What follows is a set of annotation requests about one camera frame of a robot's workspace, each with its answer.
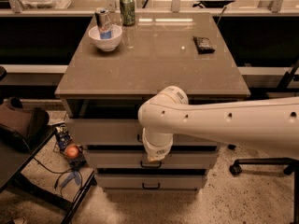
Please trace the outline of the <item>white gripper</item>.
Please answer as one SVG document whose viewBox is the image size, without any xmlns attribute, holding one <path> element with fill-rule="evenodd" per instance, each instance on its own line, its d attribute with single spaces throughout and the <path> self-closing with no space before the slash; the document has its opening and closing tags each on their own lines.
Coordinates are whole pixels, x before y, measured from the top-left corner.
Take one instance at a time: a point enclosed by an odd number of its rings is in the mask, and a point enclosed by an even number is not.
<svg viewBox="0 0 299 224">
<path fill-rule="evenodd" d="M 157 133 L 144 128 L 142 142 L 148 153 L 148 160 L 150 162 L 161 161 L 171 150 L 173 135 L 171 133 Z"/>
</svg>

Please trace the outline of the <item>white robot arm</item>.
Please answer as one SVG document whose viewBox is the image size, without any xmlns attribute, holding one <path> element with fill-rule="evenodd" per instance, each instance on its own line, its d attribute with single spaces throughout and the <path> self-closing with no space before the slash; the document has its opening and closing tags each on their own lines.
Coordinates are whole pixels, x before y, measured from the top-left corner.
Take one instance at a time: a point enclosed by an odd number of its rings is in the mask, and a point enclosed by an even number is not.
<svg viewBox="0 0 299 224">
<path fill-rule="evenodd" d="M 299 155 L 298 97 L 191 105 L 182 89 L 170 86 L 140 106 L 138 120 L 150 161 L 166 157 L 176 134 Z"/>
</svg>

